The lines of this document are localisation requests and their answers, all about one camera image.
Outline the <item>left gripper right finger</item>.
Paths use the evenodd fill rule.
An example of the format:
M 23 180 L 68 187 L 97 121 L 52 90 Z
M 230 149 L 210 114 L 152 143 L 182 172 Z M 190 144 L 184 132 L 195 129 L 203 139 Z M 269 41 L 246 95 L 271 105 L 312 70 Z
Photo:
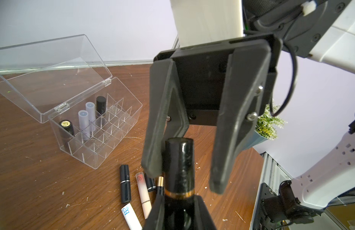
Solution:
M 194 195 L 194 229 L 216 230 L 216 226 L 201 196 Z

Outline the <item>black lipstick pair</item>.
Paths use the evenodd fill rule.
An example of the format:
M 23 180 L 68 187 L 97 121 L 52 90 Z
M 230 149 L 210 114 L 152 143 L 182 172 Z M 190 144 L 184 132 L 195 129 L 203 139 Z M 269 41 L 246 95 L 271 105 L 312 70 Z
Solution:
M 194 141 L 170 138 L 163 154 L 166 230 L 191 230 L 194 222 Z
M 96 98 L 96 114 L 97 117 L 102 117 L 107 110 L 107 99 L 103 96 Z

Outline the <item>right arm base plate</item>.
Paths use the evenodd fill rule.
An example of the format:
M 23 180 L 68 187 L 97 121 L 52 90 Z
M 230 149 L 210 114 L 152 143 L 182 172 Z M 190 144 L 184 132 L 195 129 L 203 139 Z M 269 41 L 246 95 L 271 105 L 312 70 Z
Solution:
M 273 190 L 266 184 L 262 183 L 259 187 L 259 194 L 253 212 L 250 230 L 274 230 L 279 226 L 279 221 L 273 221 L 269 215 L 269 205 L 267 199 L 277 197 Z

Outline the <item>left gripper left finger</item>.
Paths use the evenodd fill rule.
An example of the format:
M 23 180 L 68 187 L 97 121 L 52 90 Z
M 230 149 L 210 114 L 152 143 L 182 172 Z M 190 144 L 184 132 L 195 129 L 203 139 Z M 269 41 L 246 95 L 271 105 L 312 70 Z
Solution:
M 143 230 L 164 230 L 165 229 L 165 196 L 157 195 L 152 210 L 145 220 Z

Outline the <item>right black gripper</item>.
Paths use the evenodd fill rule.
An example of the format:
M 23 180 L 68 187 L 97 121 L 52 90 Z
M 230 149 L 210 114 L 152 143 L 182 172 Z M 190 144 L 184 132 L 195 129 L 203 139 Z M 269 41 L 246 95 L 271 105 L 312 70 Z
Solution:
M 307 58 L 350 1 L 243 1 L 246 36 L 160 52 L 150 68 L 142 168 L 163 173 L 169 138 L 189 124 L 217 125 L 210 190 L 223 194 L 243 141 L 269 104 L 280 51 Z

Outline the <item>black lipstick gold band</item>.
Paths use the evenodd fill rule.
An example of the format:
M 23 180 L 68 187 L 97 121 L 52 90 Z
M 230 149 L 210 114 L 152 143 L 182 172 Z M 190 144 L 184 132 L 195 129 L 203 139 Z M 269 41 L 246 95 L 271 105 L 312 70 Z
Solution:
M 75 135 L 73 124 L 70 120 L 65 119 L 59 122 L 60 125 L 60 135 L 65 146 Z

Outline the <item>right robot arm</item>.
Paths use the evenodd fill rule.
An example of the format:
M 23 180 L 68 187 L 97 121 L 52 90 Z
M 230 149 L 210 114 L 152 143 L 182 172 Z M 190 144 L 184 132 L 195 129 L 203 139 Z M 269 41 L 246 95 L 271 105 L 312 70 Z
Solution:
M 167 1 L 180 47 L 150 68 L 142 167 L 165 177 L 146 227 L 213 229 L 194 193 L 190 124 L 215 126 L 211 191 L 252 145 L 295 177 L 259 201 L 253 227 L 312 223 L 355 195 L 355 1 Z

